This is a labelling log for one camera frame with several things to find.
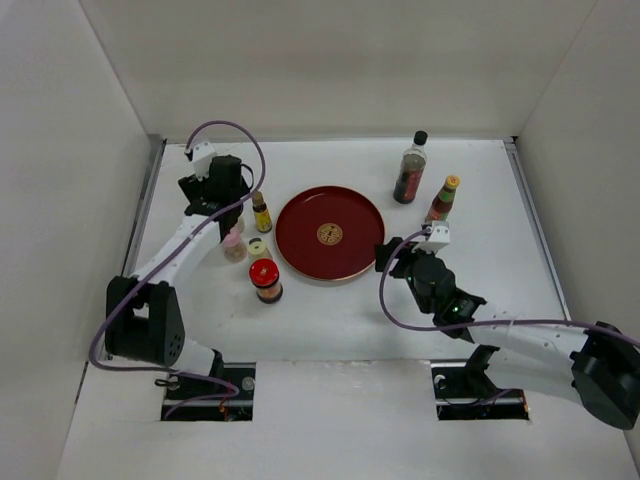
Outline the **small yellow label bottle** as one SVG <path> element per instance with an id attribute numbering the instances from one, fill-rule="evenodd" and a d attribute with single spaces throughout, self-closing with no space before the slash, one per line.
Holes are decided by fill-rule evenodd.
<path id="1" fill-rule="evenodd" d="M 260 233 L 268 233 L 272 230 L 272 219 L 263 194 L 256 191 L 252 195 L 252 209 L 256 222 L 256 229 Z"/>

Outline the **red lid sauce jar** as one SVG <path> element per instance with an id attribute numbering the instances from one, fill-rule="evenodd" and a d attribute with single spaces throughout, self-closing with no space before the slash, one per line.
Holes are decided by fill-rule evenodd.
<path id="1" fill-rule="evenodd" d="M 249 268 L 249 278 L 256 295 L 266 304 L 278 302 L 283 295 L 280 272 L 276 263 L 269 258 L 255 260 Z"/>

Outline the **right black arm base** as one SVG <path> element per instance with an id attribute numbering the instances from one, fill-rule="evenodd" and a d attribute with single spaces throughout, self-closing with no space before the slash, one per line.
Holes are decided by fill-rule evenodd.
<path id="1" fill-rule="evenodd" d="M 529 420 L 522 390 L 500 389 L 486 375 L 495 347 L 478 346 L 466 360 L 430 363 L 440 421 Z"/>

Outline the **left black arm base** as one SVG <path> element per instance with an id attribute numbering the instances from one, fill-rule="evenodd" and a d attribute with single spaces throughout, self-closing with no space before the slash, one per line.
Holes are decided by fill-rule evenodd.
<path id="1" fill-rule="evenodd" d="M 253 419 L 255 363 L 227 363 L 221 378 L 232 385 L 169 376 L 156 379 L 163 389 L 160 420 L 169 422 L 243 422 Z"/>

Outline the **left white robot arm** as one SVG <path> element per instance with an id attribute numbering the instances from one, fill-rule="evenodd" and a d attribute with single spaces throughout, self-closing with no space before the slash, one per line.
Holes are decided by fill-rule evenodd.
<path id="1" fill-rule="evenodd" d="M 224 387 L 222 354 L 190 339 L 177 286 L 204 257 L 237 231 L 241 200 L 253 186 L 251 168 L 231 155 L 214 156 L 209 172 L 179 180 L 189 201 L 181 223 L 161 250 L 132 275 L 114 277 L 106 293 L 105 350 L 156 368 L 190 375 L 190 386 L 206 399 Z"/>

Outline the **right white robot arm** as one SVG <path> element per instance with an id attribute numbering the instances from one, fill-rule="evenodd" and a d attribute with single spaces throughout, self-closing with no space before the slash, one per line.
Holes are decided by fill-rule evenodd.
<path id="1" fill-rule="evenodd" d="M 455 275 L 414 235 L 375 246 L 383 280 L 406 282 L 429 333 L 475 345 L 464 384 L 483 396 L 520 388 L 564 398 L 602 423 L 631 430 L 639 418 L 639 343 L 606 322 L 493 319 L 473 315 L 484 298 L 456 285 Z"/>

